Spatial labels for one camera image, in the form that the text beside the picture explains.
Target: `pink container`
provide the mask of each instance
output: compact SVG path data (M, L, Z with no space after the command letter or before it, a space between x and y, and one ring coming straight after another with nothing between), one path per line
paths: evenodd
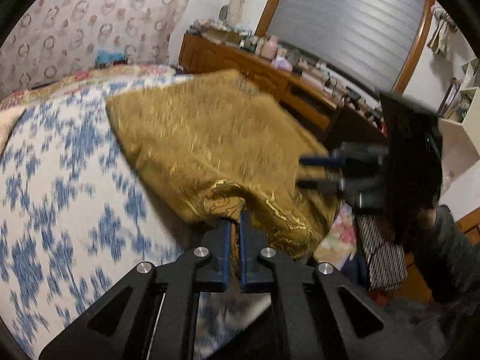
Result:
M278 36L272 35L268 42L263 46L260 56L265 59L269 59L270 61L274 59L277 56L278 41Z

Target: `wooden window frame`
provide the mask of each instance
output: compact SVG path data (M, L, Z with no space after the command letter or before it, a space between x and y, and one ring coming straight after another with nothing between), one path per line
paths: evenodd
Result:
M277 9L278 3L280 0L268 0L263 10L262 17L258 22L257 30L255 35L263 37L266 35L268 27L272 22L273 15ZM392 90L403 93L412 78L413 72L417 67L417 64L420 60L423 48L427 42L428 32L430 31L431 18L433 16L431 7L434 5L435 0L425 0L423 6L423 13L420 20L420 25L418 26L417 34L412 43L412 47L409 50L409 53L405 59L405 63L402 66L402 70L398 75L397 81L395 82Z

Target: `window blind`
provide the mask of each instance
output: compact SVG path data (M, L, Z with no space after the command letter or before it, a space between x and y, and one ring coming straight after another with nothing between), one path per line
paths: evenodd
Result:
M332 63L371 88L392 88L416 36L424 3L280 0L267 34Z

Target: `gold fabric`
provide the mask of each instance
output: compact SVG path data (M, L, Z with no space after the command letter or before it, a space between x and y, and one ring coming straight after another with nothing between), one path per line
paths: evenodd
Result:
M127 161L184 220L239 221L248 209L270 245L294 257L328 232L336 199L295 187L308 172L299 156L326 149L237 71L131 91L106 108Z

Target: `metal screw head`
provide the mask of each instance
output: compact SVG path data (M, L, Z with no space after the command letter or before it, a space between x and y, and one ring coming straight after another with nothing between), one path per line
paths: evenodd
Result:
M271 247L264 247L260 251L260 254L263 257L267 257L267 259L269 259L269 258L272 258L273 256L275 256L277 254L277 252L275 251L275 249L272 249Z
M137 272L141 274L147 274L152 270L152 264L149 262L141 262L137 265Z
M318 270L321 274L329 275L333 273L333 265L328 262L318 264Z
M205 257L210 251L205 246L199 246L193 251L194 255L197 257Z

